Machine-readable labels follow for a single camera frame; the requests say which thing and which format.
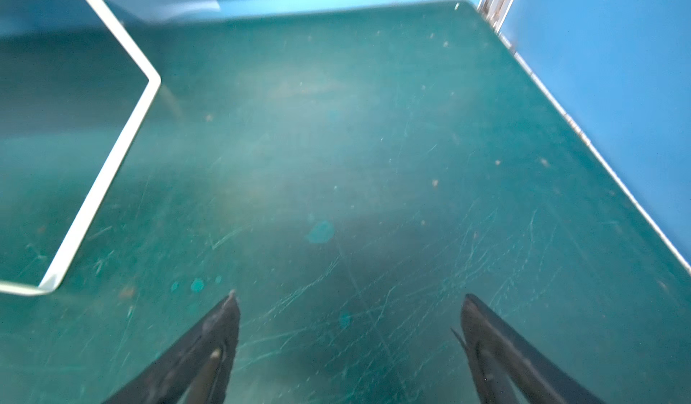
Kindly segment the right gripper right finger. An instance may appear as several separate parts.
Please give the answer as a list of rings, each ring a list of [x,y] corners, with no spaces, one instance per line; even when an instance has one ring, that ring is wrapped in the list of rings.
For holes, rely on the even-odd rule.
[[[474,294],[460,314],[464,349],[481,403],[600,403],[602,400],[524,339]]]

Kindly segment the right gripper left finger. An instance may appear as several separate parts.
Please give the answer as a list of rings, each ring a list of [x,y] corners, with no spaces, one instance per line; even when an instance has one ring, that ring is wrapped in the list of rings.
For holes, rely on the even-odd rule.
[[[240,309],[230,292],[107,403],[223,403],[239,344]]]

